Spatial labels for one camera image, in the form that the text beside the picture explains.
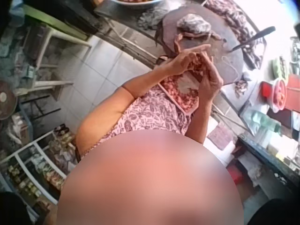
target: cloth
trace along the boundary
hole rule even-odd
[[[184,135],[190,122],[190,116],[186,116],[180,111],[161,88],[156,85],[143,97],[135,100],[123,113],[112,130],[92,148],[85,151],[82,157],[86,156],[102,142],[125,132],[159,129]]]

